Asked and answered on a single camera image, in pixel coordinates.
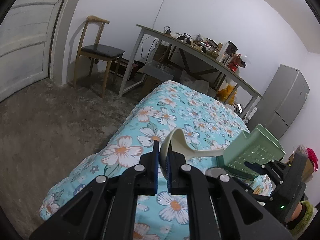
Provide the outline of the person's right hand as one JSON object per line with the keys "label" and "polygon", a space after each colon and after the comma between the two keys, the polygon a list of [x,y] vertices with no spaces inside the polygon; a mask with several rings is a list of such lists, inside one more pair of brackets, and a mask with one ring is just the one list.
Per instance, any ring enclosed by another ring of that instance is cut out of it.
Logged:
{"label": "person's right hand", "polygon": [[302,209],[303,209],[303,206],[302,206],[301,202],[299,202],[298,205],[296,206],[295,211],[293,212],[292,216],[290,217],[289,222],[295,220],[300,215]]}

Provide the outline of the green fleece sleeve forearm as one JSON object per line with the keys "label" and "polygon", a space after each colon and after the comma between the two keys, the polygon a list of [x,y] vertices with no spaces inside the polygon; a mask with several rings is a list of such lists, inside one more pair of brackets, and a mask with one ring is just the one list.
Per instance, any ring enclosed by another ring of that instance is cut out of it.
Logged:
{"label": "green fleece sleeve forearm", "polygon": [[298,239],[303,234],[317,213],[317,210],[309,201],[302,201],[301,204],[303,209],[300,215],[295,220],[288,222],[286,226],[293,239]]}

